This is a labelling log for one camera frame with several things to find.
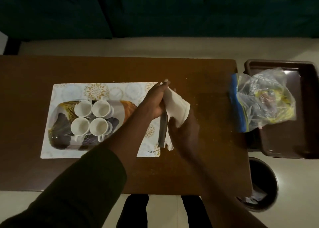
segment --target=green fabric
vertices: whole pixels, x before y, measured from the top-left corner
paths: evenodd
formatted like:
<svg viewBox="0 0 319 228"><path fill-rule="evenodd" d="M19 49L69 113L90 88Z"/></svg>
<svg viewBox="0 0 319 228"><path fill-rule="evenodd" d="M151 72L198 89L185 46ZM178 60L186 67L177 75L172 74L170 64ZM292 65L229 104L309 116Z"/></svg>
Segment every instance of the green fabric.
<svg viewBox="0 0 319 228"><path fill-rule="evenodd" d="M0 31L19 40L112 38L97 0L0 0Z"/></svg>
<svg viewBox="0 0 319 228"><path fill-rule="evenodd" d="M56 178L29 208L4 227L97 227L104 224L126 182L118 157L97 146Z"/></svg>
<svg viewBox="0 0 319 228"><path fill-rule="evenodd" d="M114 37L318 37L319 0L99 0Z"/></svg>

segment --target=white placemat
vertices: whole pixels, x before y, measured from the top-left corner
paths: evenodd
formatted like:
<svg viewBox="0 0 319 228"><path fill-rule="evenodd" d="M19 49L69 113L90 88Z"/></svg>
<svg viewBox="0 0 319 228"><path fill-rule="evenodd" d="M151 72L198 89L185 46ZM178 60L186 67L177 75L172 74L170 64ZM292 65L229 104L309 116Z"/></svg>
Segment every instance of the white placemat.
<svg viewBox="0 0 319 228"><path fill-rule="evenodd" d="M80 158L86 150L77 148L54 148L49 141L49 131L52 128L57 112L61 109L61 103L67 101L78 101L90 97L92 100L99 100L102 96L110 103L119 103L119 101L130 101L138 106L154 82L145 83L92 83L92 84L55 84L53 86L47 124L44 132L41 158ZM117 130L125 121L118 117L119 124ZM139 148L137 157L159 157L160 148L158 147L160 119L157 118L151 122L145 134L142 144Z"/></svg>

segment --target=green sofa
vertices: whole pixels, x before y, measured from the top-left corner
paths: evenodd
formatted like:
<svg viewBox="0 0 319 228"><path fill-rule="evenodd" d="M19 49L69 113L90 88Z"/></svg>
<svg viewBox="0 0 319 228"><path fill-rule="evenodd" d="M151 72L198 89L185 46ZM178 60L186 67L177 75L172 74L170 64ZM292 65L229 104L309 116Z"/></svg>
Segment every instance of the green sofa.
<svg viewBox="0 0 319 228"><path fill-rule="evenodd" d="M22 40L319 37L319 0L0 0L0 19Z"/></svg>

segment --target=hand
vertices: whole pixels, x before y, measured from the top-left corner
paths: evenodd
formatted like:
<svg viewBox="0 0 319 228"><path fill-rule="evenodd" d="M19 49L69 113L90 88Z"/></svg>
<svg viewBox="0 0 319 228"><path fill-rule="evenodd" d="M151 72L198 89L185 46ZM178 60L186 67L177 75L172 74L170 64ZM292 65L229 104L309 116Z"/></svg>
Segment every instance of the hand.
<svg viewBox="0 0 319 228"><path fill-rule="evenodd" d="M159 117L165 109L163 95L169 84L169 81L165 81L162 85L160 83L154 85L140 104L141 108L146 108L152 112L153 119Z"/></svg>
<svg viewBox="0 0 319 228"><path fill-rule="evenodd" d="M189 110L186 121L180 128L176 127L175 118L168 122L168 132L173 147L176 148L182 158L192 161L197 159L199 124L194 116L194 111Z"/></svg>

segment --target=brown table top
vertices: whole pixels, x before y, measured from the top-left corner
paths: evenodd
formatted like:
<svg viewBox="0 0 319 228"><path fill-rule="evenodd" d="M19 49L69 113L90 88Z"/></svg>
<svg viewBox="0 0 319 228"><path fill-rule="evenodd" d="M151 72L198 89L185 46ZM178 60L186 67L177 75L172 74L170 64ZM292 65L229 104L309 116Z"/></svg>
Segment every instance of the brown table top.
<svg viewBox="0 0 319 228"><path fill-rule="evenodd" d="M0 190L43 190L76 159L40 159L53 84L160 82L188 101L200 124L200 153L222 187L249 196L243 134L235 133L227 96L236 62L226 59L0 56ZM124 193L199 194L176 150L137 158Z"/></svg>

